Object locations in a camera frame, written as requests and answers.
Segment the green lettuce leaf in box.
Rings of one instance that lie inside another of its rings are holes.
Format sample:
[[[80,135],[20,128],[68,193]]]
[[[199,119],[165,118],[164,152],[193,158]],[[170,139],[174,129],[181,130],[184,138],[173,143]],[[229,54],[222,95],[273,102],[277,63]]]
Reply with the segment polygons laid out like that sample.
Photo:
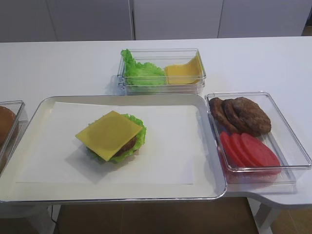
[[[129,49],[122,50],[121,56],[125,63],[125,82],[128,85],[165,85],[164,71],[153,63],[137,62]]]

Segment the yellow cheese slice on burger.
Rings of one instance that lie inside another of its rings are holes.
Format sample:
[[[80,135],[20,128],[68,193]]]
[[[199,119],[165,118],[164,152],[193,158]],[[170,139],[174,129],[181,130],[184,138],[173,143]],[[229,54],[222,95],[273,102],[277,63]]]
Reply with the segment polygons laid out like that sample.
[[[111,111],[76,134],[87,148],[108,161],[122,146],[136,136],[141,126]]]

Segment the middle brown meat patty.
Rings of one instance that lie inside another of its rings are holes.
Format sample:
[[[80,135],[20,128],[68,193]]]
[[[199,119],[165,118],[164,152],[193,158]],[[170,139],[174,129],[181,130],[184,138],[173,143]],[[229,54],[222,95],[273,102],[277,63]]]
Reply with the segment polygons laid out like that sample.
[[[233,99],[226,99],[222,102],[223,111],[228,119],[228,121],[234,125],[240,133],[247,133],[254,137],[261,136],[261,133],[251,129],[245,122],[243,122],[238,114],[235,112],[232,106]]]

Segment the white paper sheet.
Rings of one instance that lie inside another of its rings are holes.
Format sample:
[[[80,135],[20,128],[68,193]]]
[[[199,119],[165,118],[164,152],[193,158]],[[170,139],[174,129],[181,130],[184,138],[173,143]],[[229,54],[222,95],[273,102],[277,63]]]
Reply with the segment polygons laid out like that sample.
[[[101,163],[76,134],[110,111],[131,114],[147,128],[145,144],[118,164]],[[203,156],[193,105],[106,106],[57,102],[30,152],[20,183],[191,184]]]

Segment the brown patty in burger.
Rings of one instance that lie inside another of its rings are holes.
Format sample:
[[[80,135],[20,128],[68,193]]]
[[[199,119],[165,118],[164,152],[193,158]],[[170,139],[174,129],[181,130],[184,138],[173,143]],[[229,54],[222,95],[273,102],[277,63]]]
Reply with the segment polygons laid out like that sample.
[[[124,146],[122,146],[121,149],[120,149],[118,152],[116,152],[116,153],[114,154],[114,157],[120,156],[120,155],[122,155],[124,152],[126,152],[126,151],[132,149],[132,148],[135,146],[136,141],[137,141],[137,137],[134,136],[129,142],[127,142]]]

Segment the clear lettuce and cheese box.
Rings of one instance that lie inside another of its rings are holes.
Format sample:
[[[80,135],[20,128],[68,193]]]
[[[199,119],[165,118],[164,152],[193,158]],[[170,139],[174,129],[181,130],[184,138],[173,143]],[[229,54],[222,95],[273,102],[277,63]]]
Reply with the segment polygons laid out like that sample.
[[[117,73],[126,95],[201,94],[206,72],[199,50],[124,49]]]

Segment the right brown meat patty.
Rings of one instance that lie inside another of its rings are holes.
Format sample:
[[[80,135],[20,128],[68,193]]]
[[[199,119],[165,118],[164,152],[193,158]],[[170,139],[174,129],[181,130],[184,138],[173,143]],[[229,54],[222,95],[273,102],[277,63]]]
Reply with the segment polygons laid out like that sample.
[[[239,119],[254,132],[263,135],[271,131],[270,118],[256,102],[246,97],[237,97],[233,100],[232,106]]]

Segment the clear patty and tomato box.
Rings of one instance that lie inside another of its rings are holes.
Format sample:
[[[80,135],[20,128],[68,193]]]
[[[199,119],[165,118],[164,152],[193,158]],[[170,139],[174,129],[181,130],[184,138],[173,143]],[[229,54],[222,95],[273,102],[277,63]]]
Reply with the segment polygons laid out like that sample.
[[[267,134],[255,137],[270,148],[277,156],[279,167],[236,167],[230,164],[220,140],[221,132],[225,131],[231,136],[233,133],[227,131],[212,116],[209,100],[220,98],[221,100],[235,99],[239,97],[248,98],[256,102],[271,120],[271,131]],[[205,96],[208,105],[209,121],[212,126],[218,154],[222,162],[222,168],[228,183],[231,184],[292,184],[301,177],[303,173],[312,168],[312,160],[299,142],[288,122],[266,92],[232,92],[211,93]]]

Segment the yellow cheese slice stack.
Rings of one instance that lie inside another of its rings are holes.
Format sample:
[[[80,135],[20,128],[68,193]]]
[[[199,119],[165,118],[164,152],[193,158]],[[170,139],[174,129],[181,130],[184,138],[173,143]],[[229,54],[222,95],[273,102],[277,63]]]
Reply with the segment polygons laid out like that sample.
[[[169,65],[164,68],[168,84],[196,84],[206,77],[199,52],[186,64]]]

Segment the red tomato slice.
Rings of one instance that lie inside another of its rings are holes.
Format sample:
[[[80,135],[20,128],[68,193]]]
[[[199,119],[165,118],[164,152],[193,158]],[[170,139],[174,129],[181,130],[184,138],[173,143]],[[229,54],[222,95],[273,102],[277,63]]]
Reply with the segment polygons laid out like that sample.
[[[275,153],[263,144],[259,139],[243,133],[241,144],[256,167],[279,167],[281,164]]]
[[[245,164],[243,163],[242,159],[239,157],[239,154],[234,149],[233,145],[231,144],[230,136],[227,132],[223,131],[220,134],[220,140],[222,143],[222,146],[224,148],[224,151],[229,158],[230,164],[234,167],[245,167]]]
[[[241,142],[241,135],[239,134],[232,134],[230,136],[231,146],[233,150],[242,161],[245,167],[256,167],[256,164],[250,159],[249,155],[245,152],[242,142]]]

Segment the left red tomato slice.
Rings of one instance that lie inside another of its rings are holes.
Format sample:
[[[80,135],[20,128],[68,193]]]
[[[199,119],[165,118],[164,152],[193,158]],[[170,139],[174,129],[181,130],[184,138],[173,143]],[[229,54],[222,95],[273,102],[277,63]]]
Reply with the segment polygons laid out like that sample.
[[[245,164],[243,163],[242,159],[239,157],[239,154],[234,149],[233,145],[231,144],[230,136],[227,132],[223,131],[220,134],[220,140],[222,143],[222,146],[224,148],[224,151],[229,158],[230,164],[234,167],[245,167]]]

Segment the clear bun box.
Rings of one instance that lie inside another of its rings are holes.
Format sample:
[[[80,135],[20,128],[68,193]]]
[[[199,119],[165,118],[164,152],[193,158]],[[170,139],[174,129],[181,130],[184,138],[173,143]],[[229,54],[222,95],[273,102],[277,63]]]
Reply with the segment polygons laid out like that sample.
[[[2,148],[0,148],[0,174],[2,174],[26,130],[28,125],[28,116],[25,110],[25,103],[22,100],[1,101],[0,106],[10,109],[16,115],[13,126]]]

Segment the left brown meat patty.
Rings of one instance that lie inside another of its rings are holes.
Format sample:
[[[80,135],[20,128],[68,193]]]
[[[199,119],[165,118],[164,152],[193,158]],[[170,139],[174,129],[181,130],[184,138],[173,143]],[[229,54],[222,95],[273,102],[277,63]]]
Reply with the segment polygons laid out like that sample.
[[[225,112],[222,108],[222,103],[223,100],[221,100],[218,97],[209,100],[209,107],[212,116],[215,118],[215,120],[218,121],[219,124],[221,124],[230,133],[240,134],[240,131],[234,125],[232,125],[227,119],[227,116],[225,115]]]

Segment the lettuce leaf under burger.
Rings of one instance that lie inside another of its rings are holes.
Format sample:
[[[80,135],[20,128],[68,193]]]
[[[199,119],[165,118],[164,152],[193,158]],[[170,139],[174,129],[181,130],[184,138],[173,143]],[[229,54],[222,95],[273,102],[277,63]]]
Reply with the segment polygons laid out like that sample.
[[[142,127],[140,132],[136,135],[136,144],[135,144],[135,146],[132,149],[124,152],[120,156],[117,156],[117,157],[112,156],[108,161],[105,161],[99,155],[97,155],[95,152],[93,152],[92,150],[87,148],[88,154],[91,155],[93,158],[95,158],[99,163],[102,163],[102,164],[103,163],[107,163],[107,162],[111,162],[111,163],[114,163],[114,164],[120,163],[123,160],[125,160],[127,157],[130,157],[130,156],[134,155],[134,153],[136,151],[138,151],[145,143],[147,128],[144,125],[143,121],[141,119],[135,117],[134,115],[130,115],[130,114],[122,114],[122,116],[126,117],[130,121],[132,121],[135,124],[137,124],[137,125]]]

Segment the plain brown bun in box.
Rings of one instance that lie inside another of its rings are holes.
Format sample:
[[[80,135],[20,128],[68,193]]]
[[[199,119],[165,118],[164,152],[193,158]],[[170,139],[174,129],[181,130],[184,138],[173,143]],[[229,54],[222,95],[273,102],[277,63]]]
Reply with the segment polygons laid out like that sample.
[[[16,115],[10,109],[0,107],[0,147],[2,148],[12,126],[15,121]]]

